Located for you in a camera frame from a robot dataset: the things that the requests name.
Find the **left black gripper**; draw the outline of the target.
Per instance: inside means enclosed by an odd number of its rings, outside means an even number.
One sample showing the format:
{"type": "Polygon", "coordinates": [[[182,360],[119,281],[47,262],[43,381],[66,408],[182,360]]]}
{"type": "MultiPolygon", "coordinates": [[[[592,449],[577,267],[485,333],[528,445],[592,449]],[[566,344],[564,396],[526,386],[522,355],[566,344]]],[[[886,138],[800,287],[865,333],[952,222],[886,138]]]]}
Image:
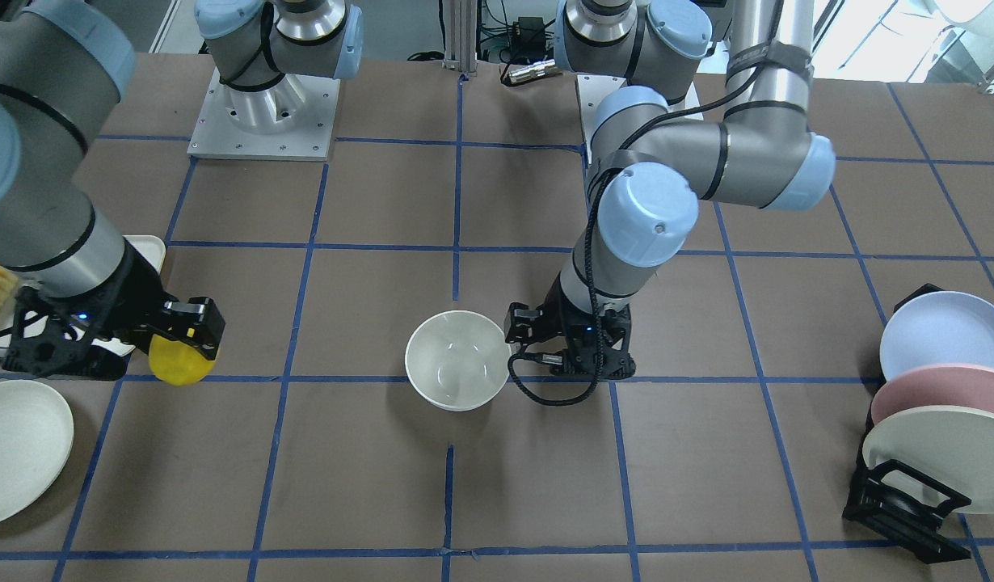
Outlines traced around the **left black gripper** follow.
{"type": "Polygon", "coordinates": [[[563,348],[541,354],[541,363],[553,375],[600,381],[633,377],[637,365],[630,354],[630,306],[598,303],[598,314],[593,314],[587,289],[583,299],[584,309],[556,280],[541,306],[512,302],[504,318],[505,343],[528,346],[561,338],[563,348]]]}

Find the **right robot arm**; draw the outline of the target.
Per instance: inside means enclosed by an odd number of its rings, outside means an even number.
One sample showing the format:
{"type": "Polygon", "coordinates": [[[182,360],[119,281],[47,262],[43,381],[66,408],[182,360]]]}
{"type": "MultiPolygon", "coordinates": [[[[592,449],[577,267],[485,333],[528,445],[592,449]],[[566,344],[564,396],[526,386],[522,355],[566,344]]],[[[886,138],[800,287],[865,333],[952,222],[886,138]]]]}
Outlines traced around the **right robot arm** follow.
{"type": "MultiPolygon", "coordinates": [[[[337,82],[356,76],[363,11],[348,1],[198,1],[215,59],[192,133],[198,158],[322,161],[337,82]]],[[[3,369],[117,380],[112,340],[146,353],[158,379],[212,371],[226,322],[208,296],[180,301],[73,177],[136,55],[83,1],[34,1],[0,21],[0,266],[19,277],[3,369]]]]}

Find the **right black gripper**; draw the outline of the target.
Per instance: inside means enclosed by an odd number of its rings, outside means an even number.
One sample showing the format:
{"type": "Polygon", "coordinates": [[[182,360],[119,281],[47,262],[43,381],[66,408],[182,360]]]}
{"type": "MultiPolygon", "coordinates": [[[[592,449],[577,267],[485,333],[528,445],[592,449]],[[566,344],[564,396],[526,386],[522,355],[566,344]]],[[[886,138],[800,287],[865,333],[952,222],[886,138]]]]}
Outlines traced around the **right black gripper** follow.
{"type": "Polygon", "coordinates": [[[36,378],[120,379],[127,369],[124,358],[95,341],[120,340],[147,349],[156,329],[166,340],[178,340],[215,361],[226,328],[208,296],[171,301],[157,269],[130,242],[124,244],[120,265],[93,290],[53,297],[24,286],[15,296],[13,316],[2,369],[36,378]]]}

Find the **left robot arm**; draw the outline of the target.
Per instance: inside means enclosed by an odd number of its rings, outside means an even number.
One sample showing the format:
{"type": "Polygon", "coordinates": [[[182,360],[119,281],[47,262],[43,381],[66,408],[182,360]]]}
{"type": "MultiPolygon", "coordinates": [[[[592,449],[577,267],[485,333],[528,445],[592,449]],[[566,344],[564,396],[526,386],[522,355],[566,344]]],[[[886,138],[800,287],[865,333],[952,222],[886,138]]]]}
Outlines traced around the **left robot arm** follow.
{"type": "Polygon", "coordinates": [[[537,308],[512,303],[509,361],[571,378],[624,379],[630,303],[678,252],[700,201],[811,209],[828,192],[836,151],[807,122],[811,1],[730,1],[726,94],[718,122],[684,109],[714,25],[692,1],[562,1],[560,69],[622,78],[596,108],[587,225],[537,308]]]}

